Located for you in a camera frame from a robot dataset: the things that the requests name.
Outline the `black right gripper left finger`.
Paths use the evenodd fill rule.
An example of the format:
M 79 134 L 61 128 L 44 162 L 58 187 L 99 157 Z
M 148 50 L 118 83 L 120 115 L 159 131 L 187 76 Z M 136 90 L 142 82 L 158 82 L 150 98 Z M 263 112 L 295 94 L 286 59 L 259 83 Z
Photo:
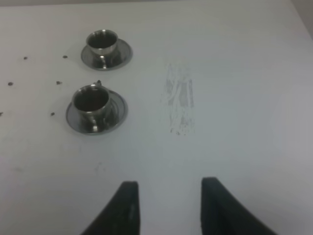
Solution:
M 139 185 L 123 182 L 110 202 L 82 232 L 84 235 L 140 234 Z

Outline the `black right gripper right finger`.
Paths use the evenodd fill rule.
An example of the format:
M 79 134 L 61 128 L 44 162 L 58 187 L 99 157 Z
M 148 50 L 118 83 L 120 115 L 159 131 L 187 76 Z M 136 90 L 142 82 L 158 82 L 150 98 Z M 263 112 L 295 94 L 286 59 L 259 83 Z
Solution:
M 201 181 L 201 231 L 203 235 L 273 235 L 215 177 Z

